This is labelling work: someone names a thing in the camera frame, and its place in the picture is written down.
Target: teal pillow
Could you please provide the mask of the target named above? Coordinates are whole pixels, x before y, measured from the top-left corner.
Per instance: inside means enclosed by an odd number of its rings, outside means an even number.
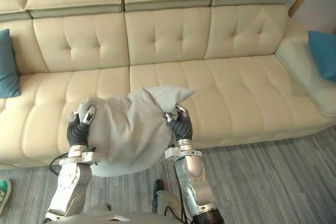
[[[0,98],[21,94],[9,29],[0,31]]]
[[[327,80],[336,81],[336,35],[309,31],[308,36],[309,48],[320,74]]]

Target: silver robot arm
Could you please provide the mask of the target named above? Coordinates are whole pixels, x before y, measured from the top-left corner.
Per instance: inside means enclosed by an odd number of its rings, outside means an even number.
[[[59,162],[62,168],[57,189],[43,223],[77,215],[83,210],[87,186],[92,178],[90,165],[100,160],[99,155],[89,149],[87,142],[95,112],[96,109],[90,107],[82,122],[79,121],[78,111],[70,115],[67,132],[70,150],[67,157]]]
[[[186,108],[177,105],[177,119],[166,113],[164,116],[175,133],[176,146],[165,151],[172,158],[181,185],[183,201],[195,224],[224,224],[205,178],[202,152],[192,144],[193,128]]]

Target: seat cushion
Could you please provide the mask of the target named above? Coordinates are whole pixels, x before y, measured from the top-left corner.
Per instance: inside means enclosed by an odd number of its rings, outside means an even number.
[[[197,148],[279,140],[336,122],[323,117],[275,55],[130,67],[130,89],[182,86]]]
[[[19,81],[21,96],[0,99],[1,167],[44,166],[67,152],[70,112],[86,97],[128,94],[129,68],[29,74]]]

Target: gray carpet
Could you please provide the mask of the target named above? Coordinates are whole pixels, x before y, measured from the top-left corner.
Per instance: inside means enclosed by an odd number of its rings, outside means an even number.
[[[312,136],[204,150],[207,178],[226,223],[336,223],[336,127]],[[2,170],[13,192],[0,223],[40,223],[57,178],[47,168]],[[162,162],[116,178],[93,178],[85,209],[151,211],[152,187],[163,179],[178,194],[173,168]]]

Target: green shoe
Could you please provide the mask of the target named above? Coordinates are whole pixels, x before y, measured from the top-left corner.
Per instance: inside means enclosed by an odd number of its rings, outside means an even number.
[[[11,181],[9,179],[1,179],[0,180],[0,215],[2,213],[2,210],[4,209],[7,199],[9,198],[9,195],[11,194],[11,190],[12,190]]]

